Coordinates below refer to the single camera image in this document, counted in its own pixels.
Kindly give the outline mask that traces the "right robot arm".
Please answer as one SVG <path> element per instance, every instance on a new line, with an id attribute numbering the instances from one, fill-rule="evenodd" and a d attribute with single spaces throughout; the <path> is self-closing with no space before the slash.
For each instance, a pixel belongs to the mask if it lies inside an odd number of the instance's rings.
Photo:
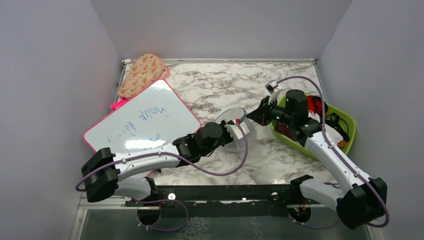
<path id="1" fill-rule="evenodd" d="M 263 98 L 247 118 L 261 126 L 286 125 L 290 135 L 311 152 L 332 174 L 339 187 L 320 183 L 306 175 L 292 181 L 289 199 L 300 204 L 316 201 L 337 213 L 349 229 L 356 229 L 380 217 L 389 220 L 386 206 L 387 184 L 362 172 L 330 139 L 323 123 L 309 117 L 308 98 L 301 90 L 292 89 L 279 106 L 271 96 Z"/>

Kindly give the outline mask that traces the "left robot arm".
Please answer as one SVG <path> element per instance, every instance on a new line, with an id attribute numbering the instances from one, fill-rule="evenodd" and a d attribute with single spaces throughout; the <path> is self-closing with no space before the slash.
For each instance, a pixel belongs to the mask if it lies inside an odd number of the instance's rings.
<path id="1" fill-rule="evenodd" d="M 140 200 L 144 205 L 159 201 L 154 180 L 136 176 L 159 169 L 192 166 L 212 176 L 217 172 L 206 170 L 196 163 L 217 148 L 242 141 L 244 156 L 239 166 L 228 172 L 237 172 L 248 156 L 248 126 L 239 119 L 235 121 L 208 122 L 197 132 L 188 134 L 161 147 L 142 151 L 139 155 L 126 156 L 112 153 L 109 147 L 98 150 L 81 168 L 82 180 L 76 185 L 78 192 L 85 192 L 89 203 L 106 200 L 112 196 Z"/>

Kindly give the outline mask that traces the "white mesh laundry bag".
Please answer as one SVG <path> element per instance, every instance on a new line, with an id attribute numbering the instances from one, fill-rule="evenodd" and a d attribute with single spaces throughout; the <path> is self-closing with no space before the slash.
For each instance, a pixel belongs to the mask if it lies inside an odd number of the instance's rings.
<path id="1" fill-rule="evenodd" d="M 248 149 L 250 150 L 252 148 L 257 137 L 257 132 L 253 123 L 247 118 L 247 111 L 244 108 L 229 108 L 219 115 L 214 122 L 220 124 L 222 121 L 226 122 L 225 127 L 230 133 L 230 136 L 233 138 L 231 143 L 224 146 L 226 151 L 233 153 L 244 152 L 246 148 L 245 139 L 247 139 Z M 239 125 L 244 132 L 245 138 L 242 135 L 242 131 L 236 125 L 229 124 L 230 121 L 234 123 L 239 121 Z"/>

